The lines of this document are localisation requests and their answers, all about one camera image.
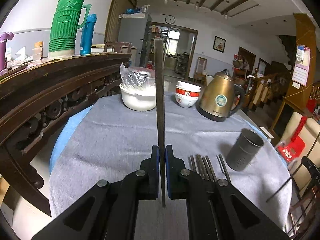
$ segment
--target window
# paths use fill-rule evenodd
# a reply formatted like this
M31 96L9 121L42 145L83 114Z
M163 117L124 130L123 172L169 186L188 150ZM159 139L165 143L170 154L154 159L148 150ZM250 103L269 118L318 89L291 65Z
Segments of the window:
M179 37L180 32L169 31L169 43L166 52L167 54L176 55Z

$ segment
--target blue bottle cap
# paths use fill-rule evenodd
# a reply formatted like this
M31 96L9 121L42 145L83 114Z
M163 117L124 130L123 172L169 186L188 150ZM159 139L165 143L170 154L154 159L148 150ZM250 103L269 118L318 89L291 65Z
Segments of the blue bottle cap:
M95 13L89 14L87 17L87 22L97 22L97 15Z

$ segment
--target gray refrigerator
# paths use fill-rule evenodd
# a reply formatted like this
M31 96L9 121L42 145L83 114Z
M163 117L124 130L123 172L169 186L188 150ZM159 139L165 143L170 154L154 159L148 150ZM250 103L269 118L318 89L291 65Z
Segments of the gray refrigerator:
M137 47L135 59L137 67L146 67L148 63L147 60L150 52L148 36L151 22L152 18L148 13L145 14L144 18L121 18L118 42L131 42L132 46Z

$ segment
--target ceiling light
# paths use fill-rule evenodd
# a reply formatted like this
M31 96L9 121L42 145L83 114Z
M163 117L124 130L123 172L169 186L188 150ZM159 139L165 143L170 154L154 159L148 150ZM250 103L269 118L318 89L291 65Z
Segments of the ceiling light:
M196 9L196 11L199 10L199 2L198 1L195 3L195 9Z

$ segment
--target tablecloth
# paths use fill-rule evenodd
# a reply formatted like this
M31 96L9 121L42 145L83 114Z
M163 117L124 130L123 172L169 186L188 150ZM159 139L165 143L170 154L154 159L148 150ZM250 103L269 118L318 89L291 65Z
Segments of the tablecloth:
M217 155L226 156L242 128L250 128L239 115L214 122L196 107L182 108L174 95L165 95L165 139L175 157L209 155L218 178L225 178ZM110 183L139 169L157 145L156 109L137 112L124 106L121 95L99 99L77 126L50 176L50 208L56 217L99 179ZM265 200L289 177L272 145L265 140L251 164L242 172L227 167L232 184L279 227L286 220L292 184L269 203ZM135 239L188 239L185 200L140 201Z

